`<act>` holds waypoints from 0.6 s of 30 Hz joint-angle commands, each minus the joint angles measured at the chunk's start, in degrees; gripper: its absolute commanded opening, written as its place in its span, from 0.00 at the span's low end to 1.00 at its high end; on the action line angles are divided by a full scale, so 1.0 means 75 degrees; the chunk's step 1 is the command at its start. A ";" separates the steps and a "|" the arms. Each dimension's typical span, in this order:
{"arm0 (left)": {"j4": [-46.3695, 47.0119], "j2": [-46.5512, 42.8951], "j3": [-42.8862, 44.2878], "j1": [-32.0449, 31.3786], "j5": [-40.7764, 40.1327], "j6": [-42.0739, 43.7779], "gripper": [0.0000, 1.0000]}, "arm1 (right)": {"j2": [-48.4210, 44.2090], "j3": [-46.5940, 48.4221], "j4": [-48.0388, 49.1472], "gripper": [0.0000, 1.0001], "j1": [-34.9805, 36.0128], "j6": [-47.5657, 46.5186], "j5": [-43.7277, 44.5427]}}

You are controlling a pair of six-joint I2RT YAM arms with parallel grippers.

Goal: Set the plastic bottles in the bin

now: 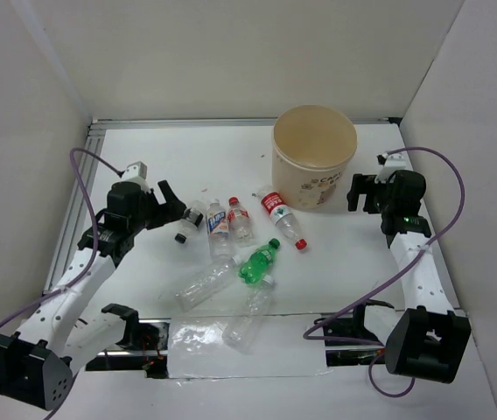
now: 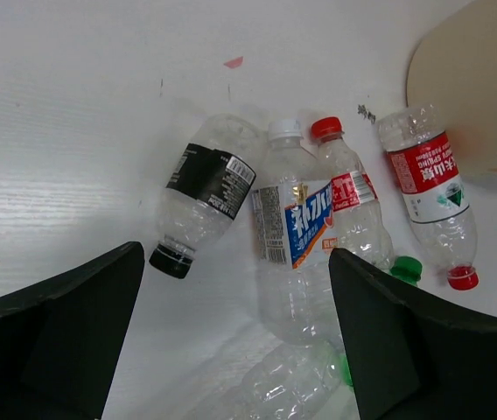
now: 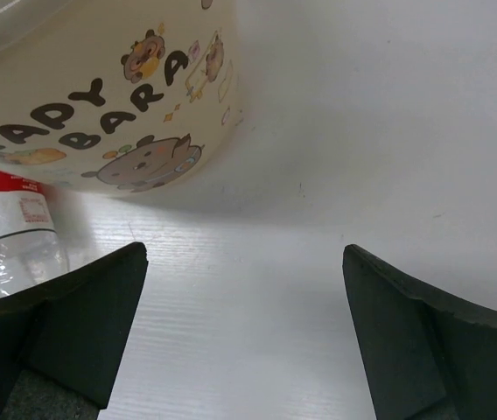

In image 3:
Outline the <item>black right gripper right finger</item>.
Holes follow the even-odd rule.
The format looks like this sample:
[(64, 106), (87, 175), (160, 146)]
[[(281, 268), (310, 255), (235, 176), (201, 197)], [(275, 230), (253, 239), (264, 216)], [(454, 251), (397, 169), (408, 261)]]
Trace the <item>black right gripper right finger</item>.
[(357, 245), (342, 270), (379, 419), (497, 419), (497, 311)]

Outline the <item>red green label water bottle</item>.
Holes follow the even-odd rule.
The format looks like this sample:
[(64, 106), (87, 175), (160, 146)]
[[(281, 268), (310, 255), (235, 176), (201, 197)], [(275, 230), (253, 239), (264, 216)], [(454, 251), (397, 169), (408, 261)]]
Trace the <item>red green label water bottle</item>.
[(68, 271), (43, 186), (0, 171), (0, 298)]

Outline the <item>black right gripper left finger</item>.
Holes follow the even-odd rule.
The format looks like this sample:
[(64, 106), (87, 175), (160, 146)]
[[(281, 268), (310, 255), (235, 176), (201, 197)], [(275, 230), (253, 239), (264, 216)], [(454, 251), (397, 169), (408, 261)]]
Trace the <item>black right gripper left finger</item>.
[(0, 419), (96, 419), (148, 268), (141, 242), (0, 298)]

